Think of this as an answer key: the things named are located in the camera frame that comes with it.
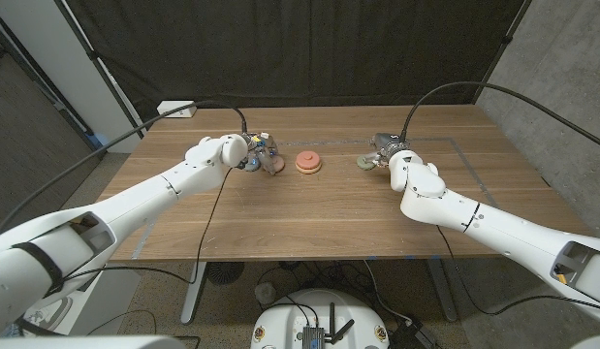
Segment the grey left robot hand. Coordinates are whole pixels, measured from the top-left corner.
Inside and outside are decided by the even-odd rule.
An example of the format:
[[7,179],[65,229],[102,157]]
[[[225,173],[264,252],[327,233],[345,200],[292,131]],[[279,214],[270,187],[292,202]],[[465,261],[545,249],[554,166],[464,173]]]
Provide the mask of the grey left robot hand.
[[276,175],[284,168],[284,160],[279,155],[273,136],[268,133],[244,133],[242,137],[247,143],[246,157],[241,161],[242,169],[247,172],[264,170]]

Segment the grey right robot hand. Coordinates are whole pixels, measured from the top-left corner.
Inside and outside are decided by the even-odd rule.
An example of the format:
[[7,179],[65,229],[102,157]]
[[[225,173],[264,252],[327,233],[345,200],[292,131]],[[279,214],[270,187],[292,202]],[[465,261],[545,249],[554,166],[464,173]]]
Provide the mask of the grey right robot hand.
[[359,157],[362,165],[370,169],[374,167],[387,167],[391,158],[400,151],[409,150],[408,141],[403,141],[399,135],[377,133],[369,140],[372,152]]

